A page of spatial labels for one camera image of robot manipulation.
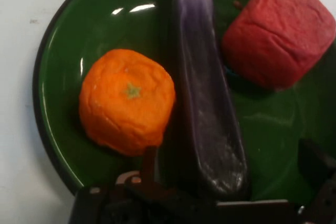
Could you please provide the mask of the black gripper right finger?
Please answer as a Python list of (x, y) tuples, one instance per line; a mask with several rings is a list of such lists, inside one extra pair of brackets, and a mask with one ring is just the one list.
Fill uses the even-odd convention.
[(335, 158), (317, 143), (300, 139), (298, 146), (300, 174), (316, 191), (313, 200), (300, 214), (303, 223), (335, 223)]

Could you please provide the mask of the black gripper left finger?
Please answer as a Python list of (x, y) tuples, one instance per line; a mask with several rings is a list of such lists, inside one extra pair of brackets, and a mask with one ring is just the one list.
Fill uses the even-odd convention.
[(69, 223), (217, 223), (218, 213), (188, 194), (154, 180), (157, 148), (146, 148), (138, 174), (115, 185), (80, 189)]

